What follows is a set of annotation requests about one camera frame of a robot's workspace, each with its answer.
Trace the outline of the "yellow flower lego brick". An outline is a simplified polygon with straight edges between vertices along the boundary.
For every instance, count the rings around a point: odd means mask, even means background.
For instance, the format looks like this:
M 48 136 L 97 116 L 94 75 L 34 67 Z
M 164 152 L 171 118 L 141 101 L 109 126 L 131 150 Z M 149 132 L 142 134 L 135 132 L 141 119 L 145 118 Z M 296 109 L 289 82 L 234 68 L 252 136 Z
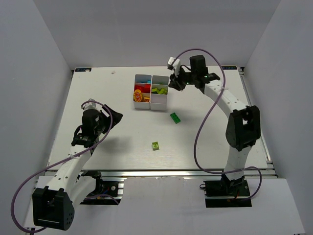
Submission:
M 133 93 L 134 102 L 141 102 L 143 99 L 142 92 L 140 90 L 136 90 Z

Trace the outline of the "olive green lego brick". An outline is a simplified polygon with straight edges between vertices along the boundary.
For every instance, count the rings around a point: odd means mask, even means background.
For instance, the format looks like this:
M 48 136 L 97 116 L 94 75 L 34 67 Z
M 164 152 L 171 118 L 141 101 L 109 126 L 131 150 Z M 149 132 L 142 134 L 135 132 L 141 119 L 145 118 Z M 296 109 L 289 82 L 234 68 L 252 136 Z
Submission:
M 151 89 L 152 94 L 159 94 L 159 90 L 157 88 Z

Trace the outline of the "red lego brick spare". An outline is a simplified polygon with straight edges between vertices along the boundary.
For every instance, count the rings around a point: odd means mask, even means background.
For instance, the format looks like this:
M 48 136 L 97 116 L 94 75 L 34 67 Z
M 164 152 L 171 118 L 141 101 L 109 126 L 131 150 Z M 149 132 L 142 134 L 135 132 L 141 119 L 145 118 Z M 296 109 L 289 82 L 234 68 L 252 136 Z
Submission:
M 145 84 L 143 88 L 144 93 L 150 93 L 151 92 L 151 85 L 150 84 Z

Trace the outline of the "red lego brick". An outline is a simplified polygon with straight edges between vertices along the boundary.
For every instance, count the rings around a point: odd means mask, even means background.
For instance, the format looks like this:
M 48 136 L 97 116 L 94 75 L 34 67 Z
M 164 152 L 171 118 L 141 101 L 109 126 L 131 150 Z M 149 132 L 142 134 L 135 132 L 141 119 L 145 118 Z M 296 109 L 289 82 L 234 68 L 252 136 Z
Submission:
M 145 84 L 135 84 L 134 85 L 134 91 L 140 90 L 142 93 L 145 92 Z

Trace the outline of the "teal rounded lego brick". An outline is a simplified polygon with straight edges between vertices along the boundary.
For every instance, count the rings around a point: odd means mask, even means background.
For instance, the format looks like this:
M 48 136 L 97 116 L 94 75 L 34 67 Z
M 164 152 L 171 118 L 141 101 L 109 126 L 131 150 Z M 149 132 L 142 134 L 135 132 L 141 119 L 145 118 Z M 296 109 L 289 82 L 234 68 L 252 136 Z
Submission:
M 136 74 L 135 75 L 135 83 L 147 84 L 148 81 L 150 81 L 150 76 L 149 75 L 144 75 L 144 74 Z

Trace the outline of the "lime lego brick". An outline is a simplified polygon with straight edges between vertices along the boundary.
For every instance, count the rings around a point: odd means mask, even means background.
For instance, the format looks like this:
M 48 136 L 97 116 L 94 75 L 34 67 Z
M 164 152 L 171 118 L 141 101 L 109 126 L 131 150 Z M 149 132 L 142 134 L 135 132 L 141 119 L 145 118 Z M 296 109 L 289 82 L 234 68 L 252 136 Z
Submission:
M 156 142 L 152 142 L 152 149 L 153 149 L 154 151 L 159 150 L 159 144 L 158 144 L 157 141 L 156 141 Z

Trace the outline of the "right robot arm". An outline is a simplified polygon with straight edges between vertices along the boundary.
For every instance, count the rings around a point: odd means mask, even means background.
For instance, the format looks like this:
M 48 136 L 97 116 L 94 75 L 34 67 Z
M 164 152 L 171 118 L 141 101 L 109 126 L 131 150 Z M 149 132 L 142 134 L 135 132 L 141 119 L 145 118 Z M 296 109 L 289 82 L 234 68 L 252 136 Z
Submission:
M 212 99 L 228 118 L 225 137 L 229 144 L 229 154 L 223 170 L 222 180 L 230 186 L 244 180 L 244 167 L 251 148 L 261 136 L 260 110 L 238 100 L 225 87 L 225 79 L 210 73 L 205 57 L 190 57 L 190 70 L 182 68 L 179 59 L 171 57 L 167 67 L 174 73 L 170 76 L 169 87 L 182 91 L 193 85 Z

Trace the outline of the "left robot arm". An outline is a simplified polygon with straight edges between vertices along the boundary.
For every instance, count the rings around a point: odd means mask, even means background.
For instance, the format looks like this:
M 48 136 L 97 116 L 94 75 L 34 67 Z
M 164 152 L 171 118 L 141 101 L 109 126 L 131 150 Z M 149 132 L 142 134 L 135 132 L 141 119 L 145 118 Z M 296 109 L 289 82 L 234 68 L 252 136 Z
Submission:
M 82 171 L 96 146 L 123 118 L 121 113 L 103 105 L 83 106 L 82 123 L 74 132 L 69 159 L 62 162 L 53 178 L 32 194 L 35 226 L 66 231 L 70 228 L 75 207 L 86 199 L 95 199 L 105 192 L 102 177 L 96 171 Z

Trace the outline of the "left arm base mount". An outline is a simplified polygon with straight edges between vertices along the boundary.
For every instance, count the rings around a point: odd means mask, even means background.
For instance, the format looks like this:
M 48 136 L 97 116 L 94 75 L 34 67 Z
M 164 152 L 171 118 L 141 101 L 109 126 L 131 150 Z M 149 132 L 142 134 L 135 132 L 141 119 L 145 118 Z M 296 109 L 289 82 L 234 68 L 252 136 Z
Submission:
M 104 177 L 100 171 L 84 171 L 77 176 L 75 186 L 92 178 L 95 186 L 80 203 L 81 205 L 118 205 L 123 194 L 124 182 L 118 178 Z

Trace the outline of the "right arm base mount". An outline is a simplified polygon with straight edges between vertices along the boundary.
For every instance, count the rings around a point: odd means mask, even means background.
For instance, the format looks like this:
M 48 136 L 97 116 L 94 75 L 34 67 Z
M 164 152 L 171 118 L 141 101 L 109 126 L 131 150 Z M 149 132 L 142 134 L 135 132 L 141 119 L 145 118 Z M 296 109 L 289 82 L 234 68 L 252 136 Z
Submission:
M 249 186 L 245 177 L 229 180 L 225 174 L 220 180 L 208 180 L 200 184 L 205 192 L 207 208 L 250 208 L 252 202 Z

